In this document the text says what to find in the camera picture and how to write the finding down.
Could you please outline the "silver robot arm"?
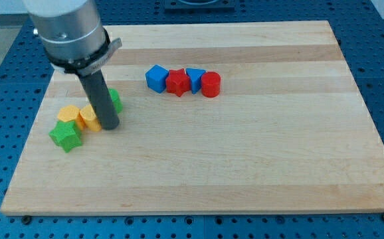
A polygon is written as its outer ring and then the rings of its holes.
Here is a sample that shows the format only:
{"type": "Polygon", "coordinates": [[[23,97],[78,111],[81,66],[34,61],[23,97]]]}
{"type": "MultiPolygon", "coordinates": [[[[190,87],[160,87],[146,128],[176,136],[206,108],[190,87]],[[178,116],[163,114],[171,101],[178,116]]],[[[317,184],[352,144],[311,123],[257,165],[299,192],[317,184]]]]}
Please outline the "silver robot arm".
{"type": "Polygon", "coordinates": [[[94,0],[24,0],[23,4],[55,69],[88,76],[122,46],[103,27],[94,0]]]}

